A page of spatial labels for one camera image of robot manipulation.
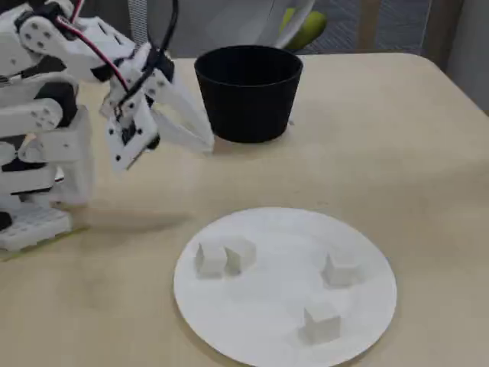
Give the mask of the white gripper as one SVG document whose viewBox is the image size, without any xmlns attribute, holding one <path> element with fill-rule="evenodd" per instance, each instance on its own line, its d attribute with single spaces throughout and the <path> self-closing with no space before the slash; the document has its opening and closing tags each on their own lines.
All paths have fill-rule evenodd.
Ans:
<svg viewBox="0 0 489 367">
<path fill-rule="evenodd" d="M 160 139 L 193 151 L 210 153 L 214 134 L 207 115 L 194 103 L 186 86 L 175 73 L 174 62 L 146 43 L 133 56 L 124 60 L 119 72 L 127 89 L 114 77 L 108 92 L 110 112 L 128 112 L 131 106 L 146 99 L 164 112 L 152 108 Z"/>
</svg>

